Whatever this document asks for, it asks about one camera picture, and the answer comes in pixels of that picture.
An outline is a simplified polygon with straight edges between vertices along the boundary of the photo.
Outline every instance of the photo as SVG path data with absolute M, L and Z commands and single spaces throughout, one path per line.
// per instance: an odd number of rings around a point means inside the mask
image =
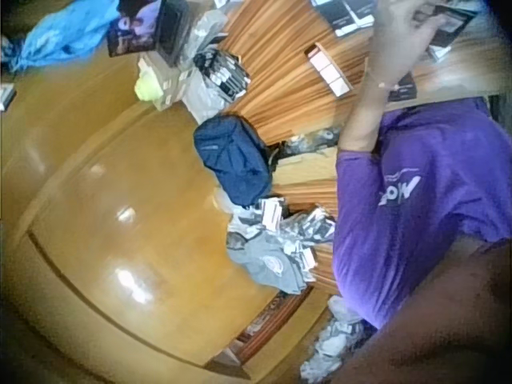
M 120 17 L 110 24 L 110 56 L 153 50 L 162 0 L 120 0 Z

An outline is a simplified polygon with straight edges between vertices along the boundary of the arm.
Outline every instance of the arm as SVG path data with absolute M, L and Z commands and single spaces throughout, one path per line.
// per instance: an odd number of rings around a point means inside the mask
M 478 251 L 418 288 L 332 383 L 510 380 L 511 255 Z
M 379 0 L 368 70 L 338 142 L 339 150 L 371 152 L 390 90 L 409 72 L 428 47 L 443 16 L 414 24 L 414 12 L 425 0 Z

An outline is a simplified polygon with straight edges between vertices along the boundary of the purple t-shirt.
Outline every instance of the purple t-shirt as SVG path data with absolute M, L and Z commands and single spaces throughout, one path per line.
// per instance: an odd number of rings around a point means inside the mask
M 512 144 L 471 98 L 385 114 L 378 147 L 338 156 L 333 269 L 380 328 L 458 235 L 512 237 Z

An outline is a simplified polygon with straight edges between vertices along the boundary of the printed logo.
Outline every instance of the printed logo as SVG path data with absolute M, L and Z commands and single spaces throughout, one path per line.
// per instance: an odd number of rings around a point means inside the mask
M 274 256 L 263 256 L 262 260 L 269 270 L 274 272 L 277 276 L 281 277 L 282 272 L 285 269 L 281 260 L 279 260 L 278 258 L 275 258 Z
M 386 188 L 386 192 L 381 196 L 379 206 L 385 206 L 388 202 L 394 202 L 396 205 L 407 200 L 421 180 L 421 176 L 414 176 L 410 182 L 399 182 Z

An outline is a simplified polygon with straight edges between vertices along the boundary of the sleeve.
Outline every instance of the sleeve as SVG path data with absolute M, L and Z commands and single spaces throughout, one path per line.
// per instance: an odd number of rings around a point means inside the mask
M 367 152 L 342 151 L 336 173 L 338 220 L 345 226 L 373 217 L 382 184 L 379 160 Z

